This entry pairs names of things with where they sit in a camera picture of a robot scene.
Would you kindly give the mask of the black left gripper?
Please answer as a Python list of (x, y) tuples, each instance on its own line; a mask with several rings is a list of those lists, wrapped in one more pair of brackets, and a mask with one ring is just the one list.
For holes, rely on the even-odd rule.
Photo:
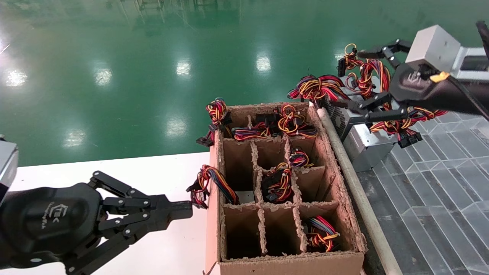
[[(115, 196), (102, 202), (96, 189)], [(100, 205), (109, 214), (145, 213), (141, 221), (130, 222), (97, 246)], [(93, 173), (89, 185), (6, 192), (1, 203), (1, 268), (61, 262), (68, 275), (91, 275), (148, 233), (192, 215), (190, 201), (146, 195), (101, 171)]]

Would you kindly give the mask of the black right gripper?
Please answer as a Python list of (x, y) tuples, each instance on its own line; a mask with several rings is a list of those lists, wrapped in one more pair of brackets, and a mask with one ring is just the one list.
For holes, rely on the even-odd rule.
[(407, 107), (393, 104), (393, 99), (406, 104), (440, 104), (444, 95), (437, 84), (423, 79), (407, 64), (401, 64), (395, 53), (408, 53), (412, 43), (396, 39), (387, 45), (357, 52), (363, 59), (386, 59), (395, 73), (390, 82), (389, 93), (382, 92), (369, 99), (361, 95), (348, 95), (348, 99), (329, 101), (329, 113), (334, 122), (376, 123), (408, 118)]

